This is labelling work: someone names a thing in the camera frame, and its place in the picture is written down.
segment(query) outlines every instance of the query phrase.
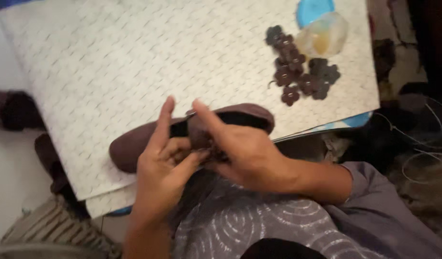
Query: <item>hand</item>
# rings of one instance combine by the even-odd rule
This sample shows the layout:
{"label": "hand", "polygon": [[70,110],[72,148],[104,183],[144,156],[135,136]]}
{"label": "hand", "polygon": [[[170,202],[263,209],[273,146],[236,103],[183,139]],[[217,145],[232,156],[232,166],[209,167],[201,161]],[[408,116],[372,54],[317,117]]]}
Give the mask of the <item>hand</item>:
{"label": "hand", "polygon": [[224,124],[198,100],[193,109],[230,163],[209,165],[222,176],[247,189],[262,192],[291,192],[299,175],[291,173],[288,158],[282,155],[266,132],[252,127]]}
{"label": "hand", "polygon": [[169,139],[173,97],[168,97],[157,127],[138,158],[137,194],[132,214],[139,221],[161,222],[178,203],[187,180],[207,154],[191,153],[188,138]]}

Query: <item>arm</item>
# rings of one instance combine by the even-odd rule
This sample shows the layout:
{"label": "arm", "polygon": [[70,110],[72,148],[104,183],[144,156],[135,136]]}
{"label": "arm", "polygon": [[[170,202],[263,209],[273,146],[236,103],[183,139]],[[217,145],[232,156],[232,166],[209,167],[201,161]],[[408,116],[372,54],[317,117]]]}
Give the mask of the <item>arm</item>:
{"label": "arm", "polygon": [[287,158],[263,130],[224,124],[198,100],[192,107],[230,160],[211,168],[234,183],[253,191],[302,194],[330,204],[349,197],[352,177],[344,167]]}
{"label": "arm", "polygon": [[302,194],[320,203],[344,203],[352,190],[352,176],[340,165],[288,159],[289,172],[297,176],[289,192]]}
{"label": "arm", "polygon": [[167,215],[180,200],[184,185],[199,162],[206,157],[204,153],[194,152],[184,158],[191,148],[189,139],[169,139],[173,108],[174,100],[169,97],[146,150],[138,158],[136,201],[124,244],[125,259],[170,257]]}
{"label": "arm", "polygon": [[140,219],[132,216],[131,226],[125,239],[123,258],[169,258],[170,254],[169,227],[166,223],[140,223]]}

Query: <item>blue lid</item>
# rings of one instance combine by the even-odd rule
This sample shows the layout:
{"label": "blue lid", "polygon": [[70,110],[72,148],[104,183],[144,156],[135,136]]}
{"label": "blue lid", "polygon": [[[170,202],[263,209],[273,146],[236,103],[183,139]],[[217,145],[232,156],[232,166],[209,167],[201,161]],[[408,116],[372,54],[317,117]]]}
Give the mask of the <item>blue lid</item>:
{"label": "blue lid", "polygon": [[296,11],[296,20],[300,28],[317,20],[322,14],[334,12],[333,0],[301,0]]}

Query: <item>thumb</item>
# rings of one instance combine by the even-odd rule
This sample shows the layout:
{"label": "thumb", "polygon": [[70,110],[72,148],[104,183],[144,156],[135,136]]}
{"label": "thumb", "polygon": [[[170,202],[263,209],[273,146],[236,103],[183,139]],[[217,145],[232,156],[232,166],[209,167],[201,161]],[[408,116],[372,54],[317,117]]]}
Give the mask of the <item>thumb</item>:
{"label": "thumb", "polygon": [[193,173],[197,170],[201,161],[207,158],[208,151],[196,151],[187,156],[171,173],[171,178],[184,185]]}

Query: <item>floor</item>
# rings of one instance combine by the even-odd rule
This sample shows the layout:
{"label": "floor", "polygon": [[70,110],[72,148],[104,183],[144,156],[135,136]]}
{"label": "floor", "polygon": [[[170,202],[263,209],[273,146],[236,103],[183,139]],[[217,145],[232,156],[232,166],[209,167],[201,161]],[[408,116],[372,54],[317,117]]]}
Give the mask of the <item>floor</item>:
{"label": "floor", "polygon": [[24,211],[35,209],[51,196],[51,179],[33,148],[39,135],[0,130],[0,238]]}
{"label": "floor", "polygon": [[[25,77],[0,29],[0,89],[25,88]],[[34,151],[34,139],[40,134],[0,130],[0,238],[23,211],[34,209],[51,195],[51,180]]]}

